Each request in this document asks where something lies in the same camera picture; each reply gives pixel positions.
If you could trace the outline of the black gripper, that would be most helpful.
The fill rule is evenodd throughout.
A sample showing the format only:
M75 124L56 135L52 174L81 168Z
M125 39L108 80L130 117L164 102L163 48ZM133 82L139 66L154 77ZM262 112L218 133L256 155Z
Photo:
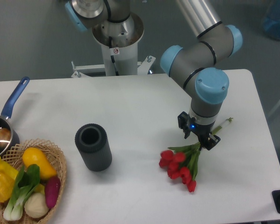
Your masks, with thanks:
M221 140L220 137L211 133L211 128L215 123L212 119L208 121L207 118L190 117L186 112L179 114L177 119L178 126L184 133L184 138L188 138L191 133L195 134L200 142L200 148L211 150Z

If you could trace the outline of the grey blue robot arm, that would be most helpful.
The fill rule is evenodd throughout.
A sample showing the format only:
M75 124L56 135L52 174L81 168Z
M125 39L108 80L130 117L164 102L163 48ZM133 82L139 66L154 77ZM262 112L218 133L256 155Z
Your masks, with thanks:
M212 127L227 96L229 78L215 65L242 46L241 32L224 25L207 0L179 0L177 5L198 39L190 49L169 47L160 66L190 97L189 112L178 116L186 137L198 137L201 147L212 149L220 138ZM72 22L80 31L91 30L100 44L107 76L137 75L138 42L143 22L131 12L128 0L69 0L65 4Z

